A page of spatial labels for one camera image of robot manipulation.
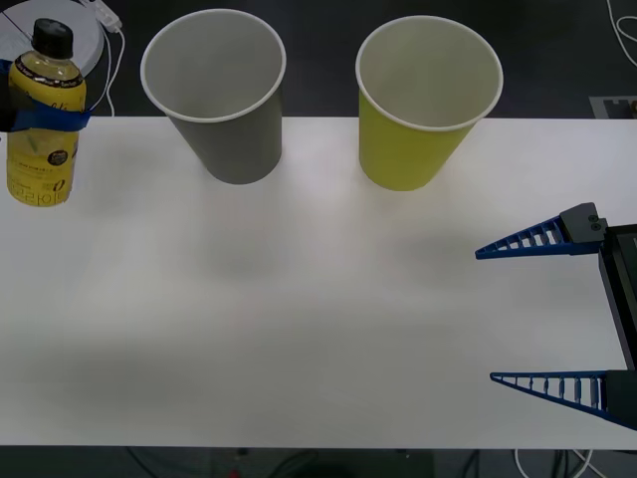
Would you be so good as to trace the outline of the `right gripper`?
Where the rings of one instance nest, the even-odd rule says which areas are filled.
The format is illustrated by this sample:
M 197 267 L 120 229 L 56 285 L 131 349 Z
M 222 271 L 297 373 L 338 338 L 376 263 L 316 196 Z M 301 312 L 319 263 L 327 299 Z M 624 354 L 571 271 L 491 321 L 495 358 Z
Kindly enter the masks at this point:
M 600 274 L 624 360 L 630 370 L 492 372 L 490 379 L 636 430 L 636 225 L 607 227 L 607 221 L 598 216 L 593 202 L 580 203 L 478 249 L 475 257 L 486 260 L 576 256 L 595 254 L 601 247 Z

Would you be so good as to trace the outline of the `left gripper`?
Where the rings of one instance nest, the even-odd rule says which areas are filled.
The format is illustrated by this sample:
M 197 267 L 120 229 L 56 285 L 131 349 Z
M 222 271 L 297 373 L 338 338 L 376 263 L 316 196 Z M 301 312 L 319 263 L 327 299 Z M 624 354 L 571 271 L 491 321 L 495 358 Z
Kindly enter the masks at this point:
M 45 105 L 22 94 L 11 95 L 7 76 L 12 61 L 0 60 L 0 130 L 17 132 L 27 129 L 48 129 L 78 132 L 85 128 L 92 112 L 70 112 Z

